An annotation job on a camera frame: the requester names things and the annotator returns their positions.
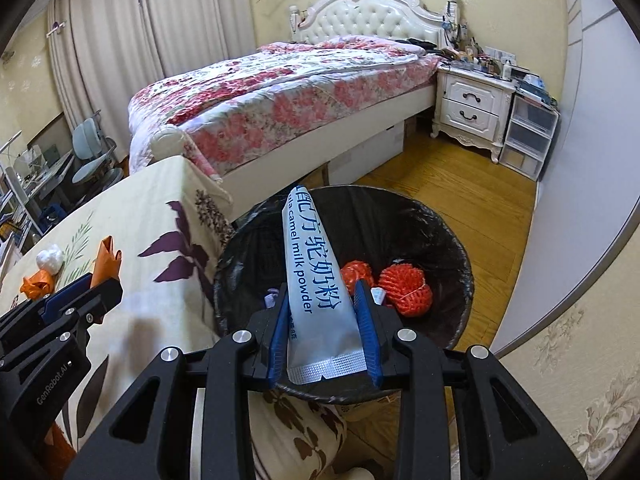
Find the curtain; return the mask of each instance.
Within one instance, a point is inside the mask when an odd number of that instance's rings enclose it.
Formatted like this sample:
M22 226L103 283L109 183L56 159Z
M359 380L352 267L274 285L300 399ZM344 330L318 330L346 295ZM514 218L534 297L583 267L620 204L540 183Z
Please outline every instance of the curtain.
M249 0L142 0L164 75L255 50Z
M131 139L129 101L163 78L139 1L55 0L50 13L57 7L68 9L67 26L52 35L51 43L54 77L60 95L66 96L65 115L73 126L101 110L100 126L116 141L122 160Z

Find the drawer handle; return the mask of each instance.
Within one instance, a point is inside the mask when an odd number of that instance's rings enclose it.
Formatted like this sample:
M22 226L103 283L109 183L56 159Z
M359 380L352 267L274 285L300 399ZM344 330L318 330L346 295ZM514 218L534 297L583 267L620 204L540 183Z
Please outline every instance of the drawer handle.
M476 94L472 94L471 92L469 92L468 94L462 94L462 97L465 99L469 96L473 97L476 100L476 102L478 103L480 102L480 98Z
M472 117L467 117L462 110L460 110L460 115L462 115L467 121L475 121L478 118L475 114Z

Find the tufted headboard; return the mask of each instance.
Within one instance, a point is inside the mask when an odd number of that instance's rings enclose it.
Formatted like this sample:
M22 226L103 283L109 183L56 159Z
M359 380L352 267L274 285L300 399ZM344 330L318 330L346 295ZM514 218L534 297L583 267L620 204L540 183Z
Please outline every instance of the tufted headboard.
M358 34L392 40L416 38L444 46L442 15L425 10L420 0L320 0L307 9L290 7L295 43L321 41Z

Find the silver bolt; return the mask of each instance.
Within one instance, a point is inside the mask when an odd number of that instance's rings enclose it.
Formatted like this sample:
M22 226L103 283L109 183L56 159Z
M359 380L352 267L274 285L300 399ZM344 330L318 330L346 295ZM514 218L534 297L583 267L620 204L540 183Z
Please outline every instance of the silver bolt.
M251 332L249 332L248 330L238 330L233 335L234 341L236 343L246 343L247 341L251 340L252 337L253 336L251 335Z
M487 359L489 351L484 346L475 345L471 347L471 355L476 359Z
M162 361L170 363L171 361L175 361L178 358L178 355L180 355L180 352L178 352L177 348L169 347L162 350L160 358Z
M416 337L417 337L417 335L410 328L402 328L402 329L398 330L398 339L399 340L409 342L409 341L415 340Z

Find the wooden floor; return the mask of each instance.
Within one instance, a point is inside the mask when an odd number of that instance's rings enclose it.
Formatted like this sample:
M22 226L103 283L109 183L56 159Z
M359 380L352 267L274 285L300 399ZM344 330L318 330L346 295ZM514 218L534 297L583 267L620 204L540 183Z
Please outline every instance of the wooden floor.
M444 218L466 248L476 291L459 350L493 341L520 270L535 202L535 183L493 164L488 153L464 148L444 134L431 139L418 129L405 141L401 155L358 181L420 200ZM366 457L382 465L389 477L398 417L396 401L350 422L336 469Z

